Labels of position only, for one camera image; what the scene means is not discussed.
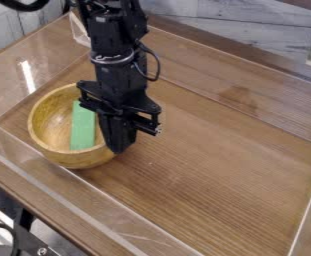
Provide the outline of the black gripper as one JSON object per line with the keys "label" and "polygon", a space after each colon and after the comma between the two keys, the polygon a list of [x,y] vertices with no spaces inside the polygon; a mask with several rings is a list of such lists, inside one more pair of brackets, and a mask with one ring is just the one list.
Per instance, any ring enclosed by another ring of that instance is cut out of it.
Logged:
{"label": "black gripper", "polygon": [[80,80],[80,105],[99,116],[106,145],[120,154],[136,141],[138,131],[155,136],[162,108],[147,96],[148,77],[146,57],[132,60],[91,58],[96,80]]}

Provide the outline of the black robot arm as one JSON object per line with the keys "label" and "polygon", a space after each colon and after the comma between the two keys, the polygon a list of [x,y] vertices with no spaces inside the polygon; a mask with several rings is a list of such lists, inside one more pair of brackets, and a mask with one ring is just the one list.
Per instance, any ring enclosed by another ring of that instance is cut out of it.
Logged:
{"label": "black robot arm", "polygon": [[98,114],[104,142],[119,154],[135,143],[139,132],[159,133],[162,107],[147,96],[147,57],[155,52],[142,38],[148,33],[139,0],[76,0],[88,35],[90,60],[96,79],[76,83],[80,106]]}

